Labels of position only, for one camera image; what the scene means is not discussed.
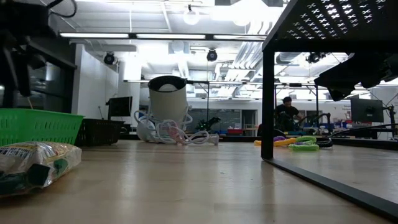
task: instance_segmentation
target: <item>plastic bag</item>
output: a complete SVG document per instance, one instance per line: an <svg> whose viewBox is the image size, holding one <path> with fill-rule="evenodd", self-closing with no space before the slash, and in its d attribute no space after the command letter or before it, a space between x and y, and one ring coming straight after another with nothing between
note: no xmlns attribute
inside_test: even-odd
<svg viewBox="0 0 398 224"><path fill-rule="evenodd" d="M44 188L81 162L81 149L59 142L0 147L0 197Z"/></svg>

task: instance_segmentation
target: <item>power cord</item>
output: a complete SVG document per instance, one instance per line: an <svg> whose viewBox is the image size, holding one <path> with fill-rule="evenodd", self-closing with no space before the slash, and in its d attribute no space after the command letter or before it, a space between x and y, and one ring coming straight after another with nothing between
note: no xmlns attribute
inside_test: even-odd
<svg viewBox="0 0 398 224"><path fill-rule="evenodd" d="M60 4L62 1L63 0L55 0L55 1L51 2L50 4L47 5L47 9L53 8L54 6ZM71 1L72 1L72 4L73 4L73 13L72 14L63 15L63 14L59 14L59 13L54 12L54 11L52 11L51 14L57 15L57 16L62 17L62 18L72 18L77 13L77 3L76 3L75 0L71 0Z"/></svg>

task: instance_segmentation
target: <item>yellow object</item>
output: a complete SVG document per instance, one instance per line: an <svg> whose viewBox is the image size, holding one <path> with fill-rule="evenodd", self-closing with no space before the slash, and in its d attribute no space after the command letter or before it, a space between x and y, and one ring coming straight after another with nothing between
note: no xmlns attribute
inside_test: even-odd
<svg viewBox="0 0 398 224"><path fill-rule="evenodd" d="M286 140L281 140L281 141L275 141L274 146L288 146L290 144L293 144L296 142L295 138L290 138Z"/></svg>

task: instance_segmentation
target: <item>person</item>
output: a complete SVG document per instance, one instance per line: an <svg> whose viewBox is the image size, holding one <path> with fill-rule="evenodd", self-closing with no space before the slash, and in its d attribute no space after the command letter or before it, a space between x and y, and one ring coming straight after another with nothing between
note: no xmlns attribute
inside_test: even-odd
<svg viewBox="0 0 398 224"><path fill-rule="evenodd" d="M294 116L298 117L298 119L303 119L304 117L300 114L297 108L292 106L292 98L286 96L283 99L283 104L277 106L275 108L276 115L280 115L281 113L286 113L290 118L294 118Z"/></svg>

